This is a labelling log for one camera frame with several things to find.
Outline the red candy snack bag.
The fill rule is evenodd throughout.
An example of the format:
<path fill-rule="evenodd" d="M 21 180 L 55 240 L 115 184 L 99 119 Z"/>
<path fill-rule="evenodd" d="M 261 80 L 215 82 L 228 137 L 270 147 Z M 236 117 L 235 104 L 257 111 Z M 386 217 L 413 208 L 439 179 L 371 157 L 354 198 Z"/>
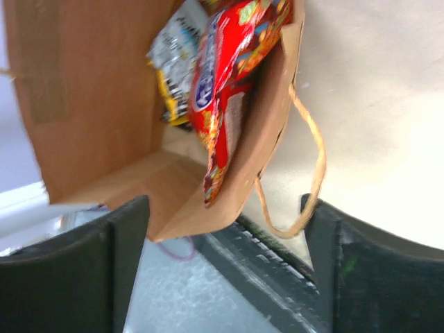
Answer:
<path fill-rule="evenodd" d="M 207 22 L 189 92 L 188 119 L 208 153 L 212 205 L 236 151 L 255 71 L 293 21 L 292 1 L 219 1 Z"/>

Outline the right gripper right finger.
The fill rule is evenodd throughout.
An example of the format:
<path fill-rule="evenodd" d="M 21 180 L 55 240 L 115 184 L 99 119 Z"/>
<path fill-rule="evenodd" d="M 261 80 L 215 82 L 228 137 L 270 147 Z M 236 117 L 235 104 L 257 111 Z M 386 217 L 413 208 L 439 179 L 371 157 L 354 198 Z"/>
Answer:
<path fill-rule="evenodd" d="M 443 251 L 319 200 L 305 236 L 328 332 L 442 332 Z"/>

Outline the red brown paper bag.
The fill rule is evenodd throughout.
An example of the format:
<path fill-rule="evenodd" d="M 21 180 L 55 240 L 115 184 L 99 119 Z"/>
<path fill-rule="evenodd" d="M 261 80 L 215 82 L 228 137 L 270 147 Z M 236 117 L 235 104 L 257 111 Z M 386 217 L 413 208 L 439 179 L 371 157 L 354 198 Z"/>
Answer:
<path fill-rule="evenodd" d="M 155 74 L 143 52 L 179 1 L 3 1 L 9 68 L 22 123 L 49 200 L 116 208 L 149 197 L 146 237 L 163 241 L 215 232 L 241 214 L 279 145 L 291 107 L 318 145 L 305 207 L 282 239 L 314 213 L 326 170 L 317 124 L 296 96 L 305 5 L 266 58 L 238 150 L 216 202 L 203 204 L 203 154 L 191 134 L 160 120 Z"/>

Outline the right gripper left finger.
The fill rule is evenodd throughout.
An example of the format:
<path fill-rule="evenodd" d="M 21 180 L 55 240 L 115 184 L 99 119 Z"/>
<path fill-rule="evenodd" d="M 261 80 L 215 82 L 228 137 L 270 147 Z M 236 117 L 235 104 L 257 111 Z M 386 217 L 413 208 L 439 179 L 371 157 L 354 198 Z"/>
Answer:
<path fill-rule="evenodd" d="M 148 196 L 1 258 L 2 332 L 122 332 Z"/>

